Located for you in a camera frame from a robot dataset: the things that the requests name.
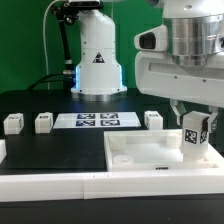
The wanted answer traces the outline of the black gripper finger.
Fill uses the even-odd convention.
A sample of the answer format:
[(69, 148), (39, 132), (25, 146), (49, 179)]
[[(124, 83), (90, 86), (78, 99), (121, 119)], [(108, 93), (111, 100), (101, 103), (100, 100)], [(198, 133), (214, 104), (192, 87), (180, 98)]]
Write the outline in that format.
[(210, 116), (207, 120), (208, 132), (213, 133), (217, 128), (218, 107), (210, 106), (209, 112), (210, 112)]

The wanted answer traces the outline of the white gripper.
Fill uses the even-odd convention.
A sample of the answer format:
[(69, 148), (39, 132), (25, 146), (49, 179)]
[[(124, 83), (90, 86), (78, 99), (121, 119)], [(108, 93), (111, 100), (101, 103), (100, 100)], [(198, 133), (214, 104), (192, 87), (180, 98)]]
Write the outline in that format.
[(180, 66), (165, 52), (167, 33), (161, 25), (134, 37), (139, 91), (171, 99), (178, 125), (186, 114), (182, 101), (224, 108), (224, 52), (209, 55), (205, 66)]

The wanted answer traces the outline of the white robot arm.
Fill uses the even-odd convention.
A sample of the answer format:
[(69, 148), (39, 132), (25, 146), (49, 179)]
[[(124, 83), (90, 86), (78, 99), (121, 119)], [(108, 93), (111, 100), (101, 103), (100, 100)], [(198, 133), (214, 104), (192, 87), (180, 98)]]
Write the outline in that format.
[[(147, 0), (162, 24), (134, 37), (135, 81), (143, 94), (168, 98), (186, 126), (186, 102), (208, 105), (201, 129), (210, 131), (224, 108), (224, 0)], [(101, 0), (69, 0), (81, 17), (81, 61), (73, 92), (97, 99), (124, 92), (115, 56), (115, 24)]]

